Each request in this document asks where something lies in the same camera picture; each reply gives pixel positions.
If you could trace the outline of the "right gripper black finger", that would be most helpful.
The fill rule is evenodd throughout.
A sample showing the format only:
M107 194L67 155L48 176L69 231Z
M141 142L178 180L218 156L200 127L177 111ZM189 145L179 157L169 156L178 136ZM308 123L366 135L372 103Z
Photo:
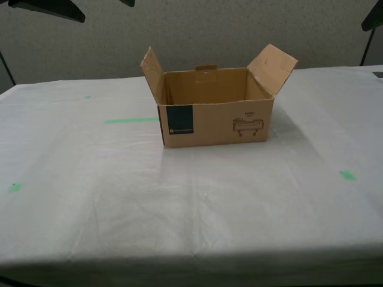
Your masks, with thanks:
M383 0L378 0L361 24L363 31L376 29L383 24Z

